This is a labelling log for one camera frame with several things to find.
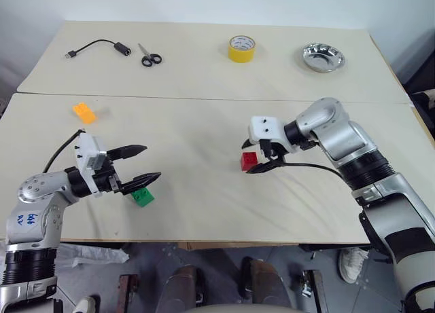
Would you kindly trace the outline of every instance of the tabletop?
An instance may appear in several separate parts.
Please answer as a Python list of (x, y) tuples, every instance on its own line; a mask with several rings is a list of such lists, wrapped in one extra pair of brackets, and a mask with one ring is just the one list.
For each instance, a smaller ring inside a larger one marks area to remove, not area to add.
[[(269, 100), (15, 94), (0, 121), (0, 225), (15, 206), (19, 184), (41, 172), (60, 144), (83, 128), (72, 110), (79, 102), (98, 117), (86, 131), (99, 136), (108, 149), (148, 146), (115, 162), (121, 181), (145, 172), (161, 171), (162, 176), (148, 187), (155, 200), (143, 208), (121, 194), (87, 197), (70, 206), (63, 240), (368, 242), (358, 221), (360, 207), (348, 186), (330, 172), (302, 167), (261, 175), (241, 172), (241, 145), (250, 117), (291, 121), (310, 101), (277, 105)], [(409, 105), (343, 105), (434, 212), (435, 152)], [(331, 167), (318, 148), (286, 159)], [(75, 165), (70, 145), (51, 171)]]
[[(254, 59), (235, 63), (228, 41), (247, 35), (256, 42)], [(132, 50), (125, 57), (110, 39)], [(331, 73), (310, 70), (302, 60), (307, 44), (338, 48), (346, 58)], [(141, 43), (163, 62), (141, 64)], [(307, 100), (333, 96), (347, 102), (407, 103), (408, 98), (370, 35), (363, 30), (155, 22), (65, 22), (18, 87), (19, 92), (196, 99)]]

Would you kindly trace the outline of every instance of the scissors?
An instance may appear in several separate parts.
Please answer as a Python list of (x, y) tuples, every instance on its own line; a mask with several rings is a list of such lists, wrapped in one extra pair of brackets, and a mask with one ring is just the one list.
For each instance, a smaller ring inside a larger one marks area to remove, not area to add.
[(138, 43), (138, 45), (141, 51), (145, 54), (142, 58), (143, 66), (152, 67), (153, 63), (160, 64), (162, 62), (162, 57), (159, 54), (150, 54), (140, 43)]

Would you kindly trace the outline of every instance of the robotic arm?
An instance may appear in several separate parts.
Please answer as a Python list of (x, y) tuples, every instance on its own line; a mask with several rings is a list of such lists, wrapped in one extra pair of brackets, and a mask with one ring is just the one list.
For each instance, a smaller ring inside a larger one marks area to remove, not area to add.
[(435, 218), (339, 101), (322, 98), (288, 124), (253, 117), (242, 148), (255, 144), (269, 161), (251, 174), (285, 166), (285, 154), (319, 145), (362, 207), (371, 244), (393, 261), (406, 311), (435, 312)]
[(160, 172), (121, 183), (113, 161), (137, 155), (147, 147), (129, 145), (106, 151), (88, 133), (75, 146), (76, 167), (29, 177), (18, 189), (18, 204), (7, 219), (6, 260), (0, 285), (0, 313), (62, 312), (62, 301), (47, 299), (56, 292), (56, 248), (63, 212), (80, 198), (113, 191), (130, 194), (154, 182)]

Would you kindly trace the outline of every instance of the red lego brick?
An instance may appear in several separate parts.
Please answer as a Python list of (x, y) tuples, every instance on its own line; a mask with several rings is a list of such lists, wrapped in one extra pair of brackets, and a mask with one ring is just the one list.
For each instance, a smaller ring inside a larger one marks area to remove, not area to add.
[(257, 153), (255, 152), (243, 152), (240, 159), (240, 166), (243, 172), (247, 172), (249, 169), (258, 164)]

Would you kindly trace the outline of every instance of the white wall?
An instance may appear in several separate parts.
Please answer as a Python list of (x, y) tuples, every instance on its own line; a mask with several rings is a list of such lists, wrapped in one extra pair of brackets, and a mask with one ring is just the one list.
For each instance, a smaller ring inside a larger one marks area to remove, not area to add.
[(0, 95), (16, 89), (65, 19), (368, 29), (406, 81), (434, 48), (434, 7), (435, 0), (0, 0)]

